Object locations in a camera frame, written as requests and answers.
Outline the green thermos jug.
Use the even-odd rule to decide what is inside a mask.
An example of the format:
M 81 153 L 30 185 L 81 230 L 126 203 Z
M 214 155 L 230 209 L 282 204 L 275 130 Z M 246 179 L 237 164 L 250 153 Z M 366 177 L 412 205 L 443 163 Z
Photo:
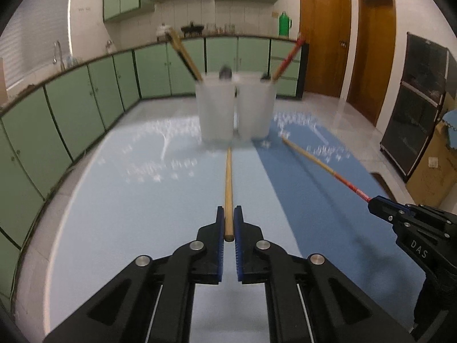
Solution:
M 278 18 L 278 36 L 288 37 L 292 25 L 292 19 L 285 12 L 282 12 Z

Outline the black glass cabinet appliance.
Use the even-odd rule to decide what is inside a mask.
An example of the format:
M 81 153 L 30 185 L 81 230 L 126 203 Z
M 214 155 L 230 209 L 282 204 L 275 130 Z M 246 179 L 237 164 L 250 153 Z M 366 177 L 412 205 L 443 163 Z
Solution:
M 456 58 L 429 39 L 407 33 L 404 71 L 380 151 L 408 181 L 432 139 L 445 97 L 456 97 Z

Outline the brown wooden door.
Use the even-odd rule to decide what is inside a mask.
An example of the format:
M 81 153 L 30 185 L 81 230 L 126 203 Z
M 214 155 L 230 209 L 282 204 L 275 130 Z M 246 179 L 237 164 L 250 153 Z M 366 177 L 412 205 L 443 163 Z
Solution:
M 356 54 L 347 102 L 377 124 L 396 46 L 395 0 L 359 0 Z
M 351 21 L 352 0 L 300 0 L 300 36 L 308 44 L 306 92 L 341 96 Z

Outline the blue tree print table mat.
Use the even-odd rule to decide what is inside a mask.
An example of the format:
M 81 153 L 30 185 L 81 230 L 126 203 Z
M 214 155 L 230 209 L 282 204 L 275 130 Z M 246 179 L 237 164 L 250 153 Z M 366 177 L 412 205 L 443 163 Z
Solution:
M 360 132 L 325 127 L 299 102 L 280 101 L 262 142 L 200 139 L 192 99 L 144 101 L 105 137 L 63 214 L 50 255 L 44 328 L 51 331 L 137 256 L 158 259 L 193 240 L 223 204 L 225 163 L 247 222 L 287 252 L 320 253 L 405 328 L 424 274 L 366 203 L 281 141 L 288 136 L 370 196 L 383 193 L 374 162 L 349 144 Z

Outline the white window blinds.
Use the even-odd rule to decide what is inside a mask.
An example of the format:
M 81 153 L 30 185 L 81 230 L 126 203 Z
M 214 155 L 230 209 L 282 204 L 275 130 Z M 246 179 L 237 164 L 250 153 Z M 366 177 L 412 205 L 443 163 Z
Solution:
M 25 76 L 53 63 L 55 42 L 67 57 L 69 0 L 23 0 L 1 34 L 5 84 L 11 87 Z

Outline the plain bamboo chopstick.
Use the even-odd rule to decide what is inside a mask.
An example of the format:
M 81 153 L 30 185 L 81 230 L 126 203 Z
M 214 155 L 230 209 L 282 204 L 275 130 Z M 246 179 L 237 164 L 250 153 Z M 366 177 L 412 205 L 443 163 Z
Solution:
M 234 241 L 233 225 L 233 198 L 232 198 L 232 148 L 227 150 L 226 172 L 225 172 L 225 234 L 224 239 L 227 242 Z
M 198 70 L 196 64 L 191 58 L 189 52 L 187 52 L 186 48 L 182 44 L 181 38 L 178 36 L 176 31 L 173 28 L 168 28 L 166 31 L 166 37 L 171 43 L 171 46 L 177 53 L 178 57 L 181 58 L 181 61 L 184 63 L 188 71 L 191 73 L 193 79 L 197 82 L 203 82 L 203 77 Z

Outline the black wok on stove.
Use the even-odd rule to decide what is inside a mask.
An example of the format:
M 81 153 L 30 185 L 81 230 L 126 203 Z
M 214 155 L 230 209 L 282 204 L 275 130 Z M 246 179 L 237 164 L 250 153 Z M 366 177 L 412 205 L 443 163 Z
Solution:
M 204 25 L 190 22 L 187 26 L 181 27 L 181 32 L 184 37 L 197 37 L 202 36 L 204 28 Z

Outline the white double utensil holder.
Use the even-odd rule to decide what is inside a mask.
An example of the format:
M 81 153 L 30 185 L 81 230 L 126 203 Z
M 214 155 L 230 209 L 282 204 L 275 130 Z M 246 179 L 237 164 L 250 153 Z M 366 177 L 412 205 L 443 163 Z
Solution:
M 228 143 L 262 140 L 270 132 L 276 87 L 259 72 L 235 72 L 230 79 L 210 73 L 195 83 L 202 140 Z

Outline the red patterned bamboo chopstick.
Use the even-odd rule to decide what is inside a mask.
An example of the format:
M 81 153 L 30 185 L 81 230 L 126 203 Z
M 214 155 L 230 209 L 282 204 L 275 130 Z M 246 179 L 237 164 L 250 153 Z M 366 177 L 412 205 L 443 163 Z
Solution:
M 304 44 L 305 44 L 305 39 L 304 39 L 304 37 L 300 36 L 297 39 L 297 42 L 295 43 L 295 45 L 294 45 L 293 49 L 291 50 L 291 52 L 289 52 L 287 57 L 280 63 L 279 67 L 276 69 L 276 71 L 271 76 L 271 81 L 273 83 L 275 83 L 275 82 L 277 82 L 279 80 L 279 78 L 282 76 L 284 71 L 286 71 L 286 69 L 289 67 L 290 63 L 295 58 L 295 56 L 297 55 L 298 51 L 301 49 L 301 47 L 303 47 Z
M 352 192 L 357 194 L 361 199 L 363 199 L 366 203 L 369 203 L 371 198 L 362 190 L 357 188 L 354 184 L 352 184 L 350 181 L 346 180 L 343 176 L 338 174 L 336 171 L 334 171 L 330 166 L 327 164 L 321 162 L 317 157 L 314 155 L 308 153 L 305 149 L 302 149 L 299 145 L 296 143 L 291 142 L 290 140 L 286 139 L 285 137 L 281 137 L 281 140 L 284 144 L 286 144 L 288 147 L 292 148 L 295 152 L 299 153 L 301 156 L 304 156 L 308 158 L 310 161 L 313 163 L 319 165 L 321 169 L 325 170 L 327 173 L 332 175 L 336 180 L 344 184 L 347 188 L 349 188 Z

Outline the cardboard box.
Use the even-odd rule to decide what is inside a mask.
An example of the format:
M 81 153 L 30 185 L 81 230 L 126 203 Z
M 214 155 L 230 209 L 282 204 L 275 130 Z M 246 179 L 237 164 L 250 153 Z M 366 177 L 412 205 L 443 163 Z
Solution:
M 456 150 L 449 145 L 448 125 L 440 121 L 406 188 L 416 204 L 439 207 L 455 184 Z

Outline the chrome sink faucet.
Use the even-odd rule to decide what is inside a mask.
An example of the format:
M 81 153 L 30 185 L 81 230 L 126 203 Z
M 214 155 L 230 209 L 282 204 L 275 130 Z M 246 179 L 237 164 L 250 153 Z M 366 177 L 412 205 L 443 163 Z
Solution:
M 53 64 L 59 65 L 60 72 L 65 71 L 65 64 L 63 62 L 63 50 L 59 40 L 53 43 Z

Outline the black chopstick with gold band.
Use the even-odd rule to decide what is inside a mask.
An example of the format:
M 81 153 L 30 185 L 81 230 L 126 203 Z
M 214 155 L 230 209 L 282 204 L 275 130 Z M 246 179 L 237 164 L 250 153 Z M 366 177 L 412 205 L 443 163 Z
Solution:
M 192 60 L 191 56 L 183 46 L 179 46 L 175 50 L 178 54 L 178 56 L 181 58 L 189 72 L 191 73 L 192 77 L 195 79 L 195 81 L 202 82 L 203 77 L 201 76 L 200 71 L 198 70 L 196 64 Z

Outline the green lower kitchen cabinets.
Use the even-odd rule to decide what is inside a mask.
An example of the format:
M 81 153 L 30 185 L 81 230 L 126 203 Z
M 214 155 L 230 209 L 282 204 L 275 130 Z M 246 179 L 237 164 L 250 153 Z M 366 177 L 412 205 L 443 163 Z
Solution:
M 191 74 L 169 43 L 82 63 L 1 108 L 1 296 L 12 296 L 19 257 L 69 168 L 142 100 L 187 97 Z

